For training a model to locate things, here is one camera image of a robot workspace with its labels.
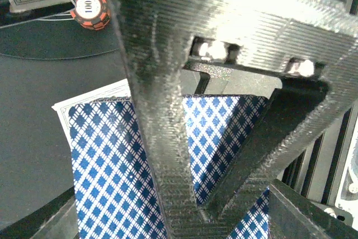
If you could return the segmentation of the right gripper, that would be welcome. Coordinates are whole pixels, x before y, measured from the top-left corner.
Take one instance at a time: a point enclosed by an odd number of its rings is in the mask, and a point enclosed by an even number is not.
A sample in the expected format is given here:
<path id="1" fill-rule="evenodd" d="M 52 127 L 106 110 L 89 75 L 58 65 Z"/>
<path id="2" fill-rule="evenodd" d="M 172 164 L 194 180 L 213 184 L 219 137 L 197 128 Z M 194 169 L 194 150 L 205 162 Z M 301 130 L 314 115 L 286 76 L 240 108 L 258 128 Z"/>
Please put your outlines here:
<path id="1" fill-rule="evenodd" d="M 238 45 L 237 67 L 283 76 L 290 59 L 357 81 L 357 18 L 338 0 L 110 0 L 132 79 L 177 73 L 195 38 Z"/>

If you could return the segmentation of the white playing card box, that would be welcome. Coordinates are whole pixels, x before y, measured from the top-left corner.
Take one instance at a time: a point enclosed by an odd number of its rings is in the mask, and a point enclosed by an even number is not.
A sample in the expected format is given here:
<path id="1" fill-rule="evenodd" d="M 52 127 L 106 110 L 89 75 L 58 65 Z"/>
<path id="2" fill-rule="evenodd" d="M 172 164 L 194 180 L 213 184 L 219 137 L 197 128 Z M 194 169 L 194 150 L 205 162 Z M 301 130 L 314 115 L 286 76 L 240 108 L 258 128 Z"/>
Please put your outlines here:
<path id="1" fill-rule="evenodd" d="M 68 141 L 68 144 L 71 146 L 70 138 L 70 123 L 69 123 L 69 111 L 70 109 L 77 104 L 86 104 L 93 102 L 95 100 L 109 98 L 109 97 L 130 97 L 130 89 L 127 79 L 122 79 L 118 82 L 109 84 L 97 88 L 93 91 L 83 93 L 81 95 L 72 97 L 70 99 L 58 102 L 52 106 L 52 109 L 58 114 L 58 118 L 61 122 L 64 134 Z"/>

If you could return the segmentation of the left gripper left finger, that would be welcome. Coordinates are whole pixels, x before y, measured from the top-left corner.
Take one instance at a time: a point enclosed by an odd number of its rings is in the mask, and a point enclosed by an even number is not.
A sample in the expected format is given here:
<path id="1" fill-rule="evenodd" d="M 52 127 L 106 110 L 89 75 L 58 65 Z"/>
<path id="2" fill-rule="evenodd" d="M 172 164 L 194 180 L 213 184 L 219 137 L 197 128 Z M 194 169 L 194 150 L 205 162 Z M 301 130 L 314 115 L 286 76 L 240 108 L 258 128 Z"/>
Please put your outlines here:
<path id="1" fill-rule="evenodd" d="M 30 238 L 51 220 L 67 202 L 74 198 L 74 187 L 69 188 L 40 209 L 1 229 L 1 238 Z"/>

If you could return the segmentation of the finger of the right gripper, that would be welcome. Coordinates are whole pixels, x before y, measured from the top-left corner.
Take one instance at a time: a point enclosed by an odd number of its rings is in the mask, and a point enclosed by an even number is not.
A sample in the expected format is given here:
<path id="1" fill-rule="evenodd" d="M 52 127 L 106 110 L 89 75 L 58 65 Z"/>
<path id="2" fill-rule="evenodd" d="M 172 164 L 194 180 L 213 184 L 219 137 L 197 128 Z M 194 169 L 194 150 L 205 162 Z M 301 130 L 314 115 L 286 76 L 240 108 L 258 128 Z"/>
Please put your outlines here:
<path id="1" fill-rule="evenodd" d="M 120 41 L 131 96 L 168 238 L 205 232 L 190 171 L 181 94 L 184 45 L 146 45 L 129 51 Z"/>
<path id="2" fill-rule="evenodd" d="M 204 216 L 230 231 L 277 175 L 352 105 L 346 83 L 285 79 L 209 200 Z"/>

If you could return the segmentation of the blue playing card deck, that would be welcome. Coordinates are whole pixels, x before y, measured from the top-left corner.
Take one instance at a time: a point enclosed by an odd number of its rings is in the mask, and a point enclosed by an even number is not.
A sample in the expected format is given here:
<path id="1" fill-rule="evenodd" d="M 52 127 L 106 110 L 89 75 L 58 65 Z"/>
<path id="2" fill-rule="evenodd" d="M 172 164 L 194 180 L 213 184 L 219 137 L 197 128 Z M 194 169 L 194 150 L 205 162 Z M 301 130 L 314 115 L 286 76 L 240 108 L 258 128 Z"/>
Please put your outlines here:
<path id="1" fill-rule="evenodd" d="M 267 104 L 253 95 L 183 98 L 198 204 L 237 155 Z M 129 98 L 69 110 L 80 238 L 166 238 L 157 194 Z"/>

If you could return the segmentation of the brown chips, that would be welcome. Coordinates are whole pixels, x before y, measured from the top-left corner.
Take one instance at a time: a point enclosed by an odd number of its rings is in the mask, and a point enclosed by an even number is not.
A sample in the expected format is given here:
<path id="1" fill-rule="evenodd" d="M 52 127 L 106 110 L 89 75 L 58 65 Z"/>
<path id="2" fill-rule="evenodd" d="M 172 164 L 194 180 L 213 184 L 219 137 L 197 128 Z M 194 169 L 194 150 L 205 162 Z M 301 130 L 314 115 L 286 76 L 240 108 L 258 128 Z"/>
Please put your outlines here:
<path id="1" fill-rule="evenodd" d="M 89 30 L 102 30 L 110 22 L 107 0 L 75 0 L 76 7 L 70 11 L 72 18 Z"/>

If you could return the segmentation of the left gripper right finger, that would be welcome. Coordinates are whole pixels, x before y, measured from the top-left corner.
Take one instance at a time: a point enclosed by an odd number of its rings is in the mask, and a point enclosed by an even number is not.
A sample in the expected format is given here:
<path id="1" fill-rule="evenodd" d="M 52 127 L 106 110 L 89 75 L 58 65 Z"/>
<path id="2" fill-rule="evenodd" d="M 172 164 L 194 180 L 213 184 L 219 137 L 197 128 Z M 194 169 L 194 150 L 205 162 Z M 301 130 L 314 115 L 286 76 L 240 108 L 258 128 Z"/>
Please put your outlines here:
<path id="1" fill-rule="evenodd" d="M 269 186 L 272 238 L 357 238 L 357 231 L 333 218 L 279 180 Z"/>

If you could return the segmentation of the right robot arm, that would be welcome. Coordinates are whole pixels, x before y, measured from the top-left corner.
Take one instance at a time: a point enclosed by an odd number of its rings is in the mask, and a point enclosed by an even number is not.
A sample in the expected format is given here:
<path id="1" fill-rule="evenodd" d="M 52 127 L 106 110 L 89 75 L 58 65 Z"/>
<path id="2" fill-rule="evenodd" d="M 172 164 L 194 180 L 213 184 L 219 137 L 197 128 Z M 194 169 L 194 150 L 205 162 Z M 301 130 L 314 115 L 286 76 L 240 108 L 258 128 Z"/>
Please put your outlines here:
<path id="1" fill-rule="evenodd" d="M 356 238 L 277 179 L 347 110 L 336 206 L 357 213 L 357 17 L 349 0 L 109 0 L 169 238 L 224 238 L 270 188 L 276 238 Z M 180 74 L 276 77 L 252 132 L 198 205 Z"/>

